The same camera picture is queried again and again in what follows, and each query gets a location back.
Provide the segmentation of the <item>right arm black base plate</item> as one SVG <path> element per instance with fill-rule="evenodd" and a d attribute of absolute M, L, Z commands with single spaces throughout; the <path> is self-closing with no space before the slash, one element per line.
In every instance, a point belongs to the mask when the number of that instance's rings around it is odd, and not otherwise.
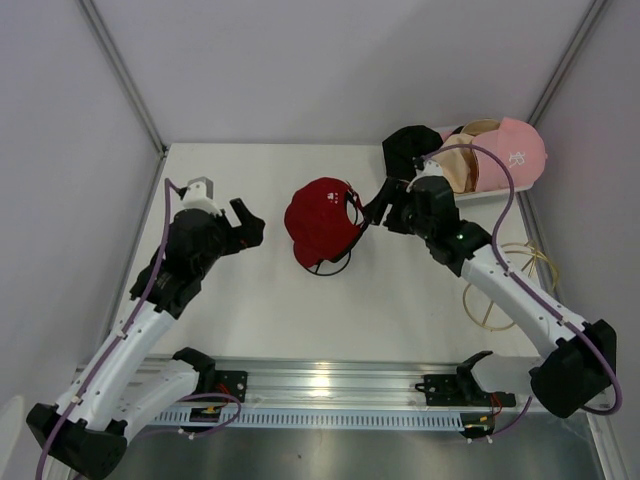
<path fill-rule="evenodd" d="M 516 396 L 502 391 L 482 390 L 471 370 L 491 351 L 481 351 L 459 364 L 453 374 L 425 374 L 414 390 L 423 394 L 427 406 L 435 407 L 515 407 Z"/>

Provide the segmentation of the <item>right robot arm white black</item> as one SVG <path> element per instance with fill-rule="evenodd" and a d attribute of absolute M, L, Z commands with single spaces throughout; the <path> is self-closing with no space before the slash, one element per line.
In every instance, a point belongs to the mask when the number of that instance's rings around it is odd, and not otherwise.
<path fill-rule="evenodd" d="M 437 263 L 484 293 L 534 345 L 534 357 L 483 351 L 459 364 L 460 399 L 477 404 L 494 392 L 527 395 L 567 418 L 612 387 L 614 404 L 605 412 L 619 410 L 615 330 L 604 320 L 587 322 L 511 266 L 488 231 L 461 218 L 445 178 L 389 178 L 364 216 L 370 225 L 423 240 Z"/>

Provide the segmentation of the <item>red baseball cap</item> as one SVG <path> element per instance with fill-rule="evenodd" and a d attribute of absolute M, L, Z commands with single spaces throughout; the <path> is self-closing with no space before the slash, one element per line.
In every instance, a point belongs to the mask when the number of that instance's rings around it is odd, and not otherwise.
<path fill-rule="evenodd" d="M 359 194 L 340 179 L 321 177 L 296 191 L 284 215 L 296 261 L 305 269 L 347 256 L 368 227 Z"/>

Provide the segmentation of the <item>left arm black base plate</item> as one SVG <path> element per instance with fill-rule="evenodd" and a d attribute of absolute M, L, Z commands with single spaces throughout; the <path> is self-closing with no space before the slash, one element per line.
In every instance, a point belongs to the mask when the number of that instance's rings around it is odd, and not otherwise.
<path fill-rule="evenodd" d="M 172 359 L 189 364 L 198 374 L 194 394 L 224 393 L 244 402 L 248 381 L 246 371 L 219 370 L 213 358 L 190 347 L 179 350 Z"/>

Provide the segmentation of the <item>pink baseball cap white logo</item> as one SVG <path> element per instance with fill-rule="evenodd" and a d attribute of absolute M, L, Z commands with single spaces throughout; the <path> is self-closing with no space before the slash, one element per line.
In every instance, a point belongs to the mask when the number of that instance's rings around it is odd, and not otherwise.
<path fill-rule="evenodd" d="M 472 144 L 496 155 L 509 171 L 515 188 L 531 187 L 544 171 L 547 153 L 536 129 L 526 122 L 504 117 L 498 126 L 475 136 Z M 502 168 L 486 153 L 475 150 L 476 192 L 508 190 Z"/>

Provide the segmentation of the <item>black baseball cap gold logo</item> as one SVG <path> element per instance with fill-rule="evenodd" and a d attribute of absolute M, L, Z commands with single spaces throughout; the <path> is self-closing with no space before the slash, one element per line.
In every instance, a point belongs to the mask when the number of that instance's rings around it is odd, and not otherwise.
<path fill-rule="evenodd" d="M 414 159 L 440 149 L 441 134 L 424 125 L 403 127 L 382 141 L 386 176 L 410 181 L 416 175 Z"/>

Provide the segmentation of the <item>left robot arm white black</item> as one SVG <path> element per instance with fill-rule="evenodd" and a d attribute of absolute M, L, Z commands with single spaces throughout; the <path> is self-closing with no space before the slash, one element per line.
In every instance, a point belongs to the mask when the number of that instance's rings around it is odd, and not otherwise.
<path fill-rule="evenodd" d="M 43 459 L 53 457 L 86 479 L 104 479 L 134 437 L 172 404 L 241 403 L 220 383 L 214 360 L 193 348 L 176 352 L 144 384 L 129 386 L 150 349 L 200 293 L 214 263 L 262 243 L 264 221 L 240 199 L 230 205 L 237 226 L 210 201 L 165 215 L 161 243 L 130 290 L 127 318 L 54 404 L 37 403 L 28 413 Z"/>

